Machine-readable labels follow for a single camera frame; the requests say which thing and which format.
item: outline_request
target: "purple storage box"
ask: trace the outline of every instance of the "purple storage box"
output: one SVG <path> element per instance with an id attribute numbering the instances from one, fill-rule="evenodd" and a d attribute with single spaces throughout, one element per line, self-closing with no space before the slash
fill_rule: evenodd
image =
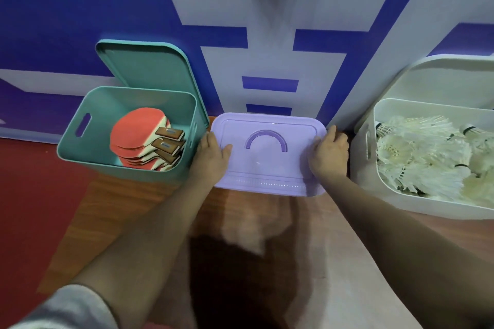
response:
<path id="1" fill-rule="evenodd" d="M 216 187 L 303 197 L 324 193 L 308 162 L 314 137 L 326 134 L 318 120 L 224 113 L 211 131 L 221 148 L 233 145 L 228 170 Z"/>

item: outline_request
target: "hand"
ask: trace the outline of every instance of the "hand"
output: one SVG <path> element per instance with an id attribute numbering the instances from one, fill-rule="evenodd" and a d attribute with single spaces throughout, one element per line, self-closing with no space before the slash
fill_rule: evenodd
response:
<path id="1" fill-rule="evenodd" d="M 330 127 L 323 140 L 316 137 L 309 157 L 309 166 L 314 176 L 319 181 L 346 177 L 349 146 L 347 135 L 337 135 L 335 125 Z"/>
<path id="2" fill-rule="evenodd" d="M 219 148 L 214 133 L 206 132 L 197 146 L 189 178 L 213 187 L 225 175 L 233 145 Z"/>

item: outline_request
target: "wooden floor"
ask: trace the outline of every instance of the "wooden floor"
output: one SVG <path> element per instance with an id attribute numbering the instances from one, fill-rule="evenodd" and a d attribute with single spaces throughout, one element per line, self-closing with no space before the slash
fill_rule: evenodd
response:
<path id="1" fill-rule="evenodd" d="M 90 183 L 39 292 L 67 283 L 173 191 L 108 176 Z M 494 262 L 494 221 L 414 214 Z M 183 328 L 419 328 L 328 195 L 213 189 L 150 320 Z"/>

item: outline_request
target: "stack of table tennis paddles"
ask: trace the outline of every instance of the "stack of table tennis paddles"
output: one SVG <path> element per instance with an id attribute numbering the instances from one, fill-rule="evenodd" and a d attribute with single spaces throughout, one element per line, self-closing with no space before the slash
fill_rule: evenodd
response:
<path id="1" fill-rule="evenodd" d="M 184 131 L 173 129 L 163 111 L 138 108 L 123 116 L 110 134 L 110 150 L 124 167 L 165 171 L 178 164 Z"/>

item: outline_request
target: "blue and white wall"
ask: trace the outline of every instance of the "blue and white wall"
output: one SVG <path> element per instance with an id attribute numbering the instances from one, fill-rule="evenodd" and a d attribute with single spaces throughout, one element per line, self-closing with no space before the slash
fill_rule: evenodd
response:
<path id="1" fill-rule="evenodd" d="M 0 0 L 0 136 L 57 142 L 82 97 L 118 85 L 99 39 L 173 43 L 210 115 L 349 127 L 404 66 L 494 52 L 494 0 Z"/>

